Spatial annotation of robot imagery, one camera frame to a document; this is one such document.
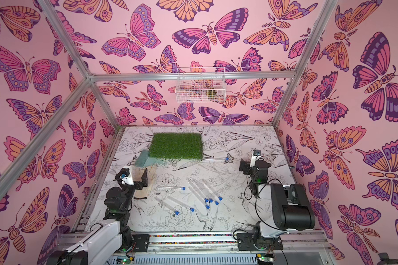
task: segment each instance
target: artificial grass mat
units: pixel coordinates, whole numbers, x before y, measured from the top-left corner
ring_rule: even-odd
[[[160,159],[202,159],[202,137],[197,133],[156,133],[149,156]]]

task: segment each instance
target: white wire basket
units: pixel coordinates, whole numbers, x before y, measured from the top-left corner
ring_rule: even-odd
[[[190,73],[197,67],[179,67],[177,69],[177,85],[175,97],[178,103],[191,100],[192,102],[224,103],[226,96],[224,67],[201,67],[202,72],[196,76]]]

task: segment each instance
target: pink wall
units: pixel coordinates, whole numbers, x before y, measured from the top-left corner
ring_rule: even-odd
[[[339,4],[341,22],[342,13],[356,11],[360,3]],[[307,77],[316,73],[318,78],[306,89],[297,87],[290,106],[293,124],[282,119],[278,126],[295,178],[305,185],[339,264],[376,264],[377,252],[398,259],[398,1],[360,5],[361,23],[351,18],[337,26],[332,14],[319,56],[308,64]],[[349,33],[348,41],[338,32]],[[325,49],[332,46],[339,50]],[[334,58],[328,60],[325,51]],[[365,92],[391,72],[395,74],[384,77],[379,90]],[[326,106],[333,109],[329,115],[322,112]]]

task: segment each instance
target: black cable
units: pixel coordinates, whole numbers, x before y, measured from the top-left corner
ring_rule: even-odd
[[[265,186],[266,186],[266,185],[269,185],[270,182],[273,181],[273,180],[277,180],[278,182],[280,182],[280,184],[283,184],[283,183],[281,183],[281,181],[280,181],[279,179],[277,179],[277,178],[272,178],[271,180],[268,181],[268,183],[259,183],[259,184],[264,185],[264,187],[262,187],[262,189],[261,189],[261,190],[258,192],[258,194],[256,195],[256,199],[255,199],[255,212],[256,212],[256,215],[258,216],[258,218],[259,218],[259,219],[261,220],[261,222],[263,222],[264,224],[266,224],[266,225],[268,225],[269,227],[271,227],[271,228],[273,228],[273,229],[276,229],[276,230],[286,231],[286,230],[279,229],[279,228],[277,228],[277,227],[274,227],[274,226],[271,226],[271,225],[267,224],[267,223],[266,223],[264,220],[262,220],[262,218],[259,216],[259,214],[258,214],[258,209],[256,208],[256,203],[257,203],[257,201],[258,201],[259,194],[260,194],[261,191],[265,188]]]

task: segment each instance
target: table surface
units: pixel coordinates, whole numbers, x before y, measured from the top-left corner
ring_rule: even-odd
[[[208,127],[129,127],[106,175],[89,224],[102,220],[106,211],[105,195],[109,188],[117,186],[115,175],[127,164],[133,163],[140,152],[147,149],[157,132],[197,132],[202,135],[203,153],[216,158],[228,156],[223,161],[167,160],[166,165],[158,165],[157,180],[147,199],[133,199],[133,207],[128,222],[133,231],[229,231],[250,230],[248,224],[259,221],[255,213],[255,197],[247,186],[246,176],[239,172],[240,159],[250,161],[253,149],[260,149],[266,162],[272,164],[268,178],[277,178],[283,184],[292,184],[294,179],[287,165],[283,150],[274,128],[271,126],[208,126]],[[203,180],[223,199],[219,205],[211,203],[209,209],[189,190],[190,181]],[[159,189],[162,186],[181,186],[181,189]],[[194,212],[174,203],[168,196],[193,207]],[[164,207],[158,199],[174,207],[178,215]],[[271,200],[258,199],[257,209],[260,217],[267,220],[272,216]]]

